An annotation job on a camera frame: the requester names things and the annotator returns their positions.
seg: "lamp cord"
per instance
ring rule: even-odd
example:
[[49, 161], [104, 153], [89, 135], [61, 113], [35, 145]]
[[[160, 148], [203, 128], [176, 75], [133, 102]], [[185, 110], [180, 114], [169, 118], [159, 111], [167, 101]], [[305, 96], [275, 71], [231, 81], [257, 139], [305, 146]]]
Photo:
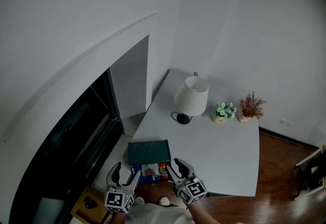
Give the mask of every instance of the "lamp cord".
[[177, 122], [178, 122], [178, 120], [177, 120], [177, 119], [175, 119], [175, 118], [173, 117], [173, 114], [174, 114], [174, 113], [176, 113], [176, 114], [179, 114], [179, 113], [177, 113], [177, 112], [172, 112], [172, 113], [171, 113], [171, 117], [172, 117], [172, 118], [173, 118], [175, 121], [177, 121]]

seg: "white flowers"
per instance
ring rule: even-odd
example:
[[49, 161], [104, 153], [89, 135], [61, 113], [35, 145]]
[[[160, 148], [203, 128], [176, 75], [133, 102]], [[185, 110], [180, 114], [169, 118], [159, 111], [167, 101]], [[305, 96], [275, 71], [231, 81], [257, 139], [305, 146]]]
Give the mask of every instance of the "white flowers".
[[214, 114], [219, 117], [224, 117], [224, 118], [234, 118], [235, 112], [237, 108], [233, 108], [233, 104], [230, 103], [221, 103], [219, 106], [218, 104], [214, 108]]

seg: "green box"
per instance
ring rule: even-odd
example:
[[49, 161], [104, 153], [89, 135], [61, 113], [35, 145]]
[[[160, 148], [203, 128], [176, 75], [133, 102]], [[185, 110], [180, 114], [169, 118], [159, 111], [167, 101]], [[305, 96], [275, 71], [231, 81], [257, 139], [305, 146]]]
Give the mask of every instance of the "green box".
[[128, 143], [128, 154], [130, 165], [171, 161], [168, 140]]

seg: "book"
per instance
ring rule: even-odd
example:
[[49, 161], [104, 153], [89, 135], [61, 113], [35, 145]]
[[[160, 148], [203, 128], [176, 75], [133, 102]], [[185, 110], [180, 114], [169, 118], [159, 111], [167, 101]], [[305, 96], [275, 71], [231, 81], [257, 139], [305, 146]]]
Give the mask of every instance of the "book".
[[142, 173], [143, 176], [159, 175], [158, 164], [157, 163], [142, 164]]

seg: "wooden floor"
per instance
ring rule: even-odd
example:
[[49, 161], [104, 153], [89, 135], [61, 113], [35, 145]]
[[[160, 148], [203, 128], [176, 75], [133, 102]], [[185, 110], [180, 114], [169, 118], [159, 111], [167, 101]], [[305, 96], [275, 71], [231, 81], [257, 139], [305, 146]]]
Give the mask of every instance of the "wooden floor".
[[[294, 165], [315, 150], [260, 133], [258, 184], [255, 197], [207, 198], [199, 203], [221, 224], [326, 223], [326, 190], [294, 201], [297, 177]], [[146, 203], [167, 196], [179, 204], [171, 183], [139, 185], [136, 193]]]

